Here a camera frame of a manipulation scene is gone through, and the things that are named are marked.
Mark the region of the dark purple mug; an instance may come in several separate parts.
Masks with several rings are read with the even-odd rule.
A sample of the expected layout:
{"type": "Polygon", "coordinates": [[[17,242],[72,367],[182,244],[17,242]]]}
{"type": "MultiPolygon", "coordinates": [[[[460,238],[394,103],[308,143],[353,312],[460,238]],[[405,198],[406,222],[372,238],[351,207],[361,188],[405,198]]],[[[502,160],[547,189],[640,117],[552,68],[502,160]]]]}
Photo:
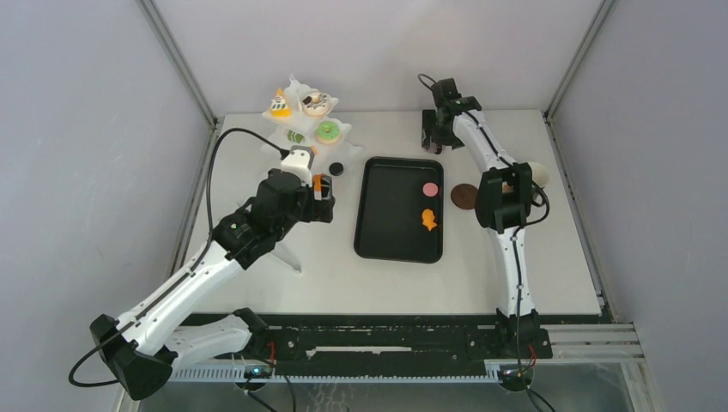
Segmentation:
{"type": "Polygon", "coordinates": [[[438,137],[436,111],[432,109],[422,110],[422,148],[431,154],[441,154],[442,145],[439,144],[438,137]]]}

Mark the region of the orange round pastry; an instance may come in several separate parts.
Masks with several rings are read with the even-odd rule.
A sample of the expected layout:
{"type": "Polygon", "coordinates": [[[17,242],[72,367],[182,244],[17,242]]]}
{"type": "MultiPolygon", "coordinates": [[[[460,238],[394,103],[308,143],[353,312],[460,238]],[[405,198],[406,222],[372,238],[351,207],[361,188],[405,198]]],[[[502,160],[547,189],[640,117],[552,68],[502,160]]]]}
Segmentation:
{"type": "Polygon", "coordinates": [[[316,174],[313,176],[313,197],[316,201],[323,199],[323,175],[316,174]]]}

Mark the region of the black sandwich cookie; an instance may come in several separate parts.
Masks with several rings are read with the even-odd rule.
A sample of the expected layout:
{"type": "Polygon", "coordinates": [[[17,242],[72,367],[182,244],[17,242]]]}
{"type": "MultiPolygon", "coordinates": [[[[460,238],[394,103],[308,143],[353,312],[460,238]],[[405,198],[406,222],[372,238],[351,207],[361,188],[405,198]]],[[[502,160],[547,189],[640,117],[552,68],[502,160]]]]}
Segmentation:
{"type": "Polygon", "coordinates": [[[341,162],[332,162],[328,171],[331,176],[341,176],[345,171],[345,166],[341,162]]]}

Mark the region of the green layered cake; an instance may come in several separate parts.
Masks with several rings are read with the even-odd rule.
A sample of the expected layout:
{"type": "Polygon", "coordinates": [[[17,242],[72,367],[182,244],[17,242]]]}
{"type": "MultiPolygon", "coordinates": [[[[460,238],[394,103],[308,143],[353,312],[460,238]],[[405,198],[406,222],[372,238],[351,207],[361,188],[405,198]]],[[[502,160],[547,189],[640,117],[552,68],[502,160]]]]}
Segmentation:
{"type": "Polygon", "coordinates": [[[295,132],[294,130],[288,130],[287,139],[292,143],[301,144],[306,140],[306,137],[301,133],[295,132]]]}

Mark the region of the brown round coaster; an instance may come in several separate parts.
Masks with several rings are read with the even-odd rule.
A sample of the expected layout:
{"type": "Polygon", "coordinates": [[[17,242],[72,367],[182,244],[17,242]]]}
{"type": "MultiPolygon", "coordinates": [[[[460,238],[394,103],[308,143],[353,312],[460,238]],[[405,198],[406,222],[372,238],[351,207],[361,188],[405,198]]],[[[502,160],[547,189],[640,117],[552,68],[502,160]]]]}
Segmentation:
{"type": "Polygon", "coordinates": [[[452,203],[462,210],[473,210],[476,207],[478,189],[471,184],[458,184],[450,192],[452,203]]]}

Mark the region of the green frosted donut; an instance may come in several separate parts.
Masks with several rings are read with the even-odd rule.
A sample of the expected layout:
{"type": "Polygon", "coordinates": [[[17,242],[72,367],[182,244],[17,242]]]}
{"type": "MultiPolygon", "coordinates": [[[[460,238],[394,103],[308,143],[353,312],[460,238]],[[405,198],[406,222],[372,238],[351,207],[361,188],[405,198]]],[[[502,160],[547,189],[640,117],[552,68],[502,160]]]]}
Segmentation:
{"type": "Polygon", "coordinates": [[[341,139],[342,131],[339,124],[333,120],[321,122],[315,132],[318,142],[332,145],[341,139]]]}

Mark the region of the yellow cake slice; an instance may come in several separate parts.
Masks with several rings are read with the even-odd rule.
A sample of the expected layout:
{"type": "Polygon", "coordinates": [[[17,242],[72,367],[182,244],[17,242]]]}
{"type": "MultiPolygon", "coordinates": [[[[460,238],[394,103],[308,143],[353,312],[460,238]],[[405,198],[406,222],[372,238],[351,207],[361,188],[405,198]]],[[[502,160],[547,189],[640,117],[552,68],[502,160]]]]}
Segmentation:
{"type": "Polygon", "coordinates": [[[269,115],[273,118],[288,118],[292,115],[291,108],[282,88],[278,88],[275,96],[272,98],[269,115]]]}

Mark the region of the white chocolate drizzle donut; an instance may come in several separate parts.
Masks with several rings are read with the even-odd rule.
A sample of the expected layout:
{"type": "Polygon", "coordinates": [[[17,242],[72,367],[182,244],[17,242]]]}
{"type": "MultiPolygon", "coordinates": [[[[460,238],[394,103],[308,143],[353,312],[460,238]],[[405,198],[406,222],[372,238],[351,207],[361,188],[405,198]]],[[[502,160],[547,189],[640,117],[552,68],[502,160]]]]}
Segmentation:
{"type": "Polygon", "coordinates": [[[303,112],[312,117],[323,117],[331,109],[331,97],[322,92],[311,92],[302,100],[303,112]]]}

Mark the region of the grey mug white inside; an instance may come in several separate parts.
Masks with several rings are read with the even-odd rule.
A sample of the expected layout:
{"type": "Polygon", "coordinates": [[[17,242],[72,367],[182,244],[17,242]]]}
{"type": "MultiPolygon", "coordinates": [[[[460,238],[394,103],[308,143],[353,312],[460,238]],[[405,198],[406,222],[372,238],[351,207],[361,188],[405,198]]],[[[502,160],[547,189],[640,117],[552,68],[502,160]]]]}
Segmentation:
{"type": "Polygon", "coordinates": [[[528,161],[527,165],[531,169],[531,180],[533,182],[531,190],[533,194],[536,194],[536,187],[543,190],[549,183],[549,171],[546,166],[535,161],[528,161]]]}

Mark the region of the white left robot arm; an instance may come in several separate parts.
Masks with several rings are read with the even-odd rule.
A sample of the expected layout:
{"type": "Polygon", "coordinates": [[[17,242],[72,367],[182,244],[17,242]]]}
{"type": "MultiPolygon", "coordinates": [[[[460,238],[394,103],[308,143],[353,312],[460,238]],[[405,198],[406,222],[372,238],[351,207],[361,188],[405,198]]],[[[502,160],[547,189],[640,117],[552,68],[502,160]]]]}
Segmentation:
{"type": "Polygon", "coordinates": [[[271,169],[233,213],[210,231],[196,256],[147,299],[114,318],[101,314],[89,326],[97,352],[133,400],[156,393],[180,369],[220,354],[262,355],[267,325],[248,308],[203,326],[182,327],[195,305],[272,252],[299,222],[333,220],[333,184],[317,174],[305,182],[271,169]]]}

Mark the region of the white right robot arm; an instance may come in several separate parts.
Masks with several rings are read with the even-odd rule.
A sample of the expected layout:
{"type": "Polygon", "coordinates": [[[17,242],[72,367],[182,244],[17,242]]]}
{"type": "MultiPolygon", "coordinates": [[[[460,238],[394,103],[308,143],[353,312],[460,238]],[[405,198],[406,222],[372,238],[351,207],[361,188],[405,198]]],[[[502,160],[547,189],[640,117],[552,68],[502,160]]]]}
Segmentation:
{"type": "Polygon", "coordinates": [[[475,97],[463,96],[452,78],[436,81],[419,74],[417,79],[434,100],[434,108],[423,113],[422,147],[434,154],[466,148],[481,174],[476,219],[493,242],[505,288],[496,310],[496,345],[505,356],[520,356],[541,329],[527,279],[525,230],[532,224],[534,199],[539,197],[540,207],[549,213],[549,198],[533,178],[531,166],[516,161],[499,144],[475,97]]]}

